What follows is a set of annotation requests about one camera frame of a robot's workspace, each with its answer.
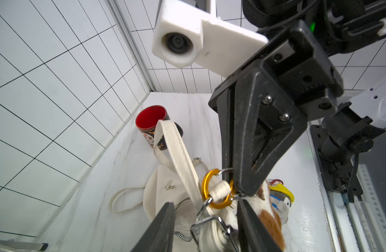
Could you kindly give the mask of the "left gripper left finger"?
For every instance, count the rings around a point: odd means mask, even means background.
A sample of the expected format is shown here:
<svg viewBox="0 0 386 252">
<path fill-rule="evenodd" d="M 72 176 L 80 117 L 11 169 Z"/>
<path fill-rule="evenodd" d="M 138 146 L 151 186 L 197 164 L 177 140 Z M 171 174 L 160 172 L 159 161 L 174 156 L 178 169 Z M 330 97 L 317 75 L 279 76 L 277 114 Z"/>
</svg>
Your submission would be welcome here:
<svg viewBox="0 0 386 252">
<path fill-rule="evenodd" d="M 174 203 L 165 203 L 132 252 L 171 252 L 175 219 Z"/>
</svg>

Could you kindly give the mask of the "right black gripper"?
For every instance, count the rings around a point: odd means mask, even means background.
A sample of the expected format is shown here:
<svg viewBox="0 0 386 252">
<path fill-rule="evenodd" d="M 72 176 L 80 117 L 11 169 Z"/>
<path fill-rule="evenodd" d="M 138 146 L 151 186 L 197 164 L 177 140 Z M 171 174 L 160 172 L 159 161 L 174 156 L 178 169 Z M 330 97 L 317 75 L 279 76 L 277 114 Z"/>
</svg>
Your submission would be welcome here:
<svg viewBox="0 0 386 252">
<path fill-rule="evenodd" d="M 234 111 L 229 88 L 235 84 Z M 233 167 L 235 188 L 255 195 L 305 131 L 307 118 L 336 114 L 343 93 L 340 74 L 306 23 L 295 21 L 283 29 L 228 76 L 209 100 L 219 118 L 222 178 L 229 182 L 233 174 L 227 169 Z"/>
</svg>

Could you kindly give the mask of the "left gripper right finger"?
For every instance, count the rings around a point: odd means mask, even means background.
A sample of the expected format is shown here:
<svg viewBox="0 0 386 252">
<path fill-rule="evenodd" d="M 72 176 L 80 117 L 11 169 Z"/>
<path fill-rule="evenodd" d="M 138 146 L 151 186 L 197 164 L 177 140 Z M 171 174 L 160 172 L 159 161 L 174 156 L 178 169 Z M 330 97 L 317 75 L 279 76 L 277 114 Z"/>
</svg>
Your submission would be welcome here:
<svg viewBox="0 0 386 252">
<path fill-rule="evenodd" d="M 242 252 L 282 251 L 245 199 L 238 200 L 237 220 Z"/>
</svg>

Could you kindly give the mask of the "brown white plush charm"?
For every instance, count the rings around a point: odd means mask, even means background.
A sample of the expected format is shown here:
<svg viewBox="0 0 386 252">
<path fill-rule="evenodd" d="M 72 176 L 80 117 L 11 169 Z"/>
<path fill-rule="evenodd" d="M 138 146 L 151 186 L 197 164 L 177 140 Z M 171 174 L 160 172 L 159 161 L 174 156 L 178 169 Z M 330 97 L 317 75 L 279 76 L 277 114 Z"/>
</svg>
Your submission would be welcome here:
<svg viewBox="0 0 386 252">
<path fill-rule="evenodd" d="M 252 197 L 248 197 L 247 201 L 273 241 L 284 252 L 286 246 L 282 233 L 281 218 L 272 206 L 272 197 L 268 183 L 263 181 L 257 193 Z"/>
</svg>

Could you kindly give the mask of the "yellow grey plush keychain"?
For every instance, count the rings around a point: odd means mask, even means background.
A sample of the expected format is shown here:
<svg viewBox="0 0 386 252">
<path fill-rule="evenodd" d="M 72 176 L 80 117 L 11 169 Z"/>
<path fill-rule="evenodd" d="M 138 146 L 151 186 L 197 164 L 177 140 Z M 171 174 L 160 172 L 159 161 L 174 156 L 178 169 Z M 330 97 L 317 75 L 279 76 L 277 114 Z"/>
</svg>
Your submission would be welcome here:
<svg viewBox="0 0 386 252">
<path fill-rule="evenodd" d="M 289 211 L 295 200 L 293 193 L 288 190 L 282 180 L 267 180 L 270 189 L 270 197 L 273 209 L 278 213 L 281 223 L 284 225 L 288 222 Z"/>
</svg>

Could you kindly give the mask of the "cream canvas shoulder bag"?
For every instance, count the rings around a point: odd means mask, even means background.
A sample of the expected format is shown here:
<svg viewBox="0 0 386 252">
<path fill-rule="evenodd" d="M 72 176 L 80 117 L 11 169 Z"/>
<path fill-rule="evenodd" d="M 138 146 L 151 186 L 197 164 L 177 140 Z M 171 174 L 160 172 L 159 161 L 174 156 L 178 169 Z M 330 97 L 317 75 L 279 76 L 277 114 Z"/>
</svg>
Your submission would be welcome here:
<svg viewBox="0 0 386 252">
<path fill-rule="evenodd" d="M 142 206 L 152 223 L 162 206 L 174 203 L 176 219 L 172 252 L 238 252 L 237 218 L 231 206 L 218 210 L 203 200 L 203 178 L 206 169 L 201 159 L 192 159 L 172 121 L 157 123 L 154 144 L 164 140 L 167 152 L 154 147 L 160 165 L 154 170 L 144 191 Z"/>
</svg>

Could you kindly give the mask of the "gold carabiner clip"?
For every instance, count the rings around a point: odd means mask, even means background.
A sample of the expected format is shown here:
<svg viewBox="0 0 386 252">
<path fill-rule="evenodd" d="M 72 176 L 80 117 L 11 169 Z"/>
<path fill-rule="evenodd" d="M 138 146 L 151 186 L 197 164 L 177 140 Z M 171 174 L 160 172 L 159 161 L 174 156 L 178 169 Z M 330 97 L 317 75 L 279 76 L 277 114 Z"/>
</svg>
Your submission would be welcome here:
<svg viewBox="0 0 386 252">
<path fill-rule="evenodd" d="M 223 171 L 219 169 L 210 170 L 203 178 L 201 185 L 201 194 L 204 201 L 210 200 L 209 206 L 213 209 L 224 209 L 229 207 L 236 194 L 234 180 L 230 182 L 219 180 Z"/>
</svg>

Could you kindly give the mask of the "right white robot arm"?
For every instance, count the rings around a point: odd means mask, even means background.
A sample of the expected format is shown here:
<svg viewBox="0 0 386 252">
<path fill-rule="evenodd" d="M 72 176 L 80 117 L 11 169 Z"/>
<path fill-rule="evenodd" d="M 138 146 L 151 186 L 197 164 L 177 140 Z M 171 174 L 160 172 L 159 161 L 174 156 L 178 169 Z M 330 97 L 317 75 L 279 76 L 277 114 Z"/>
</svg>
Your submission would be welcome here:
<svg viewBox="0 0 386 252">
<path fill-rule="evenodd" d="M 218 114 L 222 171 L 252 196 L 305 131 L 327 122 L 331 148 L 366 151 L 382 134 L 371 113 L 337 105 L 386 74 L 386 1 L 218 1 L 218 17 L 266 36 L 209 101 Z"/>
</svg>

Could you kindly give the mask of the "red black skull mug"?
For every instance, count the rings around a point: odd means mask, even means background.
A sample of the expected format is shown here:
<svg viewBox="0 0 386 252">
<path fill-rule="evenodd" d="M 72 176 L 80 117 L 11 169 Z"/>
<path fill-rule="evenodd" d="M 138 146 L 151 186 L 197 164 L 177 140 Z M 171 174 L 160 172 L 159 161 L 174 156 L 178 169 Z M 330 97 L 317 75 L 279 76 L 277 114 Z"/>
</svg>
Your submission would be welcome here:
<svg viewBox="0 0 386 252">
<path fill-rule="evenodd" d="M 145 108 L 135 120 L 136 127 L 152 148 L 154 147 L 155 130 L 159 120 L 170 120 L 167 110 L 160 105 Z"/>
</svg>

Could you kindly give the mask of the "steel two-tier dish rack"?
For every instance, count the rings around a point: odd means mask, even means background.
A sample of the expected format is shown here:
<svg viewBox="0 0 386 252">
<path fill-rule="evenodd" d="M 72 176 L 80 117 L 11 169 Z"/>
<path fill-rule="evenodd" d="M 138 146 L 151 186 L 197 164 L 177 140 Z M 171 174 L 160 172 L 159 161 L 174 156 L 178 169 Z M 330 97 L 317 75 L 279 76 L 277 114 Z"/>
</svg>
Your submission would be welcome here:
<svg viewBox="0 0 386 252">
<path fill-rule="evenodd" d="M 48 243 L 29 243 L 13 240 L 0 240 L 0 252 L 38 251 L 44 252 Z"/>
</svg>

